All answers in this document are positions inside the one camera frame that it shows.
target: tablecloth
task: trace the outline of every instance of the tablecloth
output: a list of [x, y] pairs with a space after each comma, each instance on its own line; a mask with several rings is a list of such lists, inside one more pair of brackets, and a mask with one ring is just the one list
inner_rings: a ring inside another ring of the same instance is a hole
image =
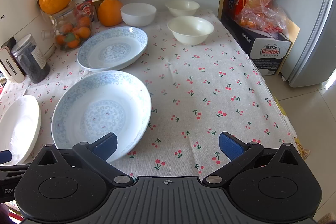
[[[215, 27], [204, 43], [182, 45], [167, 28], [172, 16], [160, 12], [152, 24], [142, 28], [148, 35], [144, 54], [124, 69], [145, 83], [152, 99], [144, 136], [128, 155], [113, 162], [134, 178], [198, 175], [202, 180], [230, 161], [219, 148], [222, 131], [268, 148], [278, 148], [282, 142], [295, 145], [293, 134], [248, 55], [211, 11], [199, 10], [196, 16]], [[94, 32], [105, 29], [100, 23], [93, 26]], [[53, 142], [51, 119], [61, 96], [92, 74], [77, 63], [77, 53], [78, 49], [56, 50], [48, 59], [51, 71], [45, 80], [33, 84], [26, 77], [20, 84], [8, 82], [2, 92], [0, 119], [20, 96], [30, 94], [39, 102], [41, 128], [27, 162], [44, 144]]]

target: silver screw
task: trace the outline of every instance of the silver screw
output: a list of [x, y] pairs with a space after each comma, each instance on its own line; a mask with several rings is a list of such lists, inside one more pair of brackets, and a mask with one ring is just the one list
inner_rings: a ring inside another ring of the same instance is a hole
[[206, 181], [211, 183], [211, 184], [217, 184], [217, 183], [222, 182], [222, 178], [219, 177], [219, 176], [208, 176], [206, 178]]
[[119, 184], [127, 183], [131, 179], [128, 176], [117, 176], [114, 178], [114, 181]]

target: refrigerator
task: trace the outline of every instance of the refrigerator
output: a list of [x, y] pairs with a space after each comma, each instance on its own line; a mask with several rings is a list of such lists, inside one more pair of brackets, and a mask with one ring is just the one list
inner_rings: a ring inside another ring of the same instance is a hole
[[275, 0], [301, 30], [281, 74], [292, 87], [322, 83], [336, 69], [336, 0]]

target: blue and white patterned plate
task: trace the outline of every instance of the blue and white patterned plate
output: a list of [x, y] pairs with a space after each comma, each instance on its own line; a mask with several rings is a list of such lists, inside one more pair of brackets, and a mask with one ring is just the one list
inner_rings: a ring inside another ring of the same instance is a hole
[[102, 71], [74, 84], [58, 102], [51, 134], [58, 149], [93, 143], [109, 132], [118, 137], [107, 162], [126, 155], [141, 139], [151, 116], [146, 86], [123, 71]]
[[93, 72], [120, 70], [134, 63], [147, 47], [146, 33], [135, 27], [116, 27], [90, 37], [79, 49], [77, 60]]

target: jar with black contents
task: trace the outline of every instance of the jar with black contents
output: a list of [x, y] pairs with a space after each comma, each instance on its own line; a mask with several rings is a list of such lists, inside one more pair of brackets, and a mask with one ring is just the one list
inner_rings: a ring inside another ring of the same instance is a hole
[[11, 52], [33, 83], [37, 84], [47, 77], [50, 66], [31, 34], [18, 41]]

